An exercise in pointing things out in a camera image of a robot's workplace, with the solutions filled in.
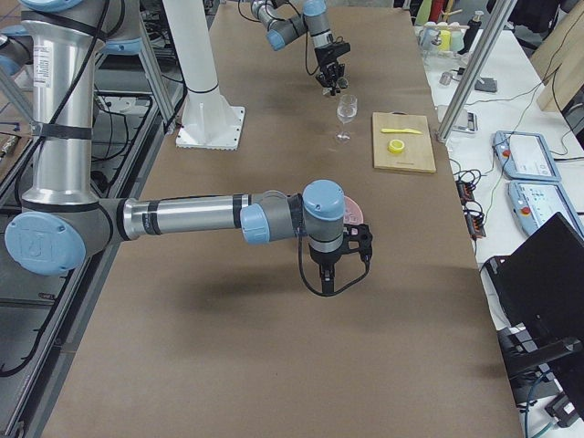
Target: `computer monitor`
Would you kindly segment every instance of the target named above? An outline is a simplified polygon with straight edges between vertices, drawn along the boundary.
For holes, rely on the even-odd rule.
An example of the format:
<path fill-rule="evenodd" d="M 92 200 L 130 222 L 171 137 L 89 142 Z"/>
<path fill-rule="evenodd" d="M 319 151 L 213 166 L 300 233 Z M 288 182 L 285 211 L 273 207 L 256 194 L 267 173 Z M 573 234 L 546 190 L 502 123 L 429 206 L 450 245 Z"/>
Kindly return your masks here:
<path fill-rule="evenodd" d="M 496 289 L 509 322 L 523 323 L 540 348 L 567 337 L 584 342 L 584 240 L 561 214 L 498 267 Z M 584 353 L 548 365 L 584 418 Z"/>

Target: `cutting board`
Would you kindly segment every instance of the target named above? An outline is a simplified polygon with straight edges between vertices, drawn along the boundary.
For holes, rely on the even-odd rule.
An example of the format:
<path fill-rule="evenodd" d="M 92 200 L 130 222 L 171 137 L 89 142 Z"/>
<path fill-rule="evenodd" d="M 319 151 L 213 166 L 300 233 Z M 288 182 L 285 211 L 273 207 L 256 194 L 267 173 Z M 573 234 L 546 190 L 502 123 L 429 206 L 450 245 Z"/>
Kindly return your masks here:
<path fill-rule="evenodd" d="M 411 128 L 422 134 L 384 134 L 381 128 Z M 387 146 L 393 139 L 405 143 L 402 153 L 388 151 Z M 436 164 L 426 117 L 374 112 L 373 166 L 376 169 L 435 173 Z"/>

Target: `white stand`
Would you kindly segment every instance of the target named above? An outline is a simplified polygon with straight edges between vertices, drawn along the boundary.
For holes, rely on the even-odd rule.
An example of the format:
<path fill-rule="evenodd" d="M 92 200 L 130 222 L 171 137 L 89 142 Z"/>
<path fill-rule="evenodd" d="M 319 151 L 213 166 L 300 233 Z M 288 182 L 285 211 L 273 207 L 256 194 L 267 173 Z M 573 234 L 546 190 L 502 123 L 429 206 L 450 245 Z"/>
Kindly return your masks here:
<path fill-rule="evenodd" d="M 217 86 L 211 40 L 200 0 L 163 0 L 189 88 L 176 145 L 236 150 L 245 109 L 231 107 Z"/>

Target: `pink object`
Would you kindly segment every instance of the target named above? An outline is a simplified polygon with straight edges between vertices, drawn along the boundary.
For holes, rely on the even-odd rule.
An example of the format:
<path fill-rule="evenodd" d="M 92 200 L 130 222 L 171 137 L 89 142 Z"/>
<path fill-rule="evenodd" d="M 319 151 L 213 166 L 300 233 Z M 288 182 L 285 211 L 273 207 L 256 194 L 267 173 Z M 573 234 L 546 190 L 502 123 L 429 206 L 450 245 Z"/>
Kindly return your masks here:
<path fill-rule="evenodd" d="M 345 196 L 345 224 L 359 225 L 363 223 L 363 212 L 355 201 Z"/>

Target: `blue joint cap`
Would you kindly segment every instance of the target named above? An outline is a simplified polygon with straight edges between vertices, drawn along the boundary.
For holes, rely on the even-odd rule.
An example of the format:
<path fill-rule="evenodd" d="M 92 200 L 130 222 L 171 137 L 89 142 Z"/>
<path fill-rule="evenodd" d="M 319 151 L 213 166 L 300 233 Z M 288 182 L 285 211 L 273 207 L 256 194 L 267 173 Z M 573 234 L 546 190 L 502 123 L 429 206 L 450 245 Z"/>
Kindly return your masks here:
<path fill-rule="evenodd" d="M 20 70 L 20 66 L 15 61 L 4 55 L 0 55 L 0 68 L 7 76 L 15 75 Z"/>
<path fill-rule="evenodd" d="M 5 231 L 6 249 L 24 269 L 61 276 L 85 259 L 83 239 L 68 222 L 41 212 L 19 214 Z"/>
<path fill-rule="evenodd" d="M 270 46 L 276 51 L 284 48 L 286 43 L 284 42 L 284 38 L 277 32 L 276 30 L 272 29 L 266 34 L 267 41 L 270 43 Z"/>
<path fill-rule="evenodd" d="M 0 33 L 7 37 L 30 37 L 26 28 L 22 25 L 6 26 L 0 30 Z"/>
<path fill-rule="evenodd" d="M 19 0 L 20 3 L 33 11 L 61 12 L 71 9 L 84 0 Z"/>
<path fill-rule="evenodd" d="M 305 16 L 319 16 L 327 12 L 325 0 L 307 0 L 302 7 Z"/>
<path fill-rule="evenodd" d="M 270 226 L 264 209 L 252 203 L 241 209 L 239 214 L 244 239 L 250 245 L 267 244 L 270 241 Z"/>
<path fill-rule="evenodd" d="M 338 221 L 345 215 L 345 193 L 333 181 L 318 180 L 307 185 L 302 201 L 307 212 L 321 221 Z"/>
<path fill-rule="evenodd" d="M 110 40 L 106 42 L 101 53 L 104 55 L 138 55 L 142 50 L 141 38 L 126 40 Z"/>

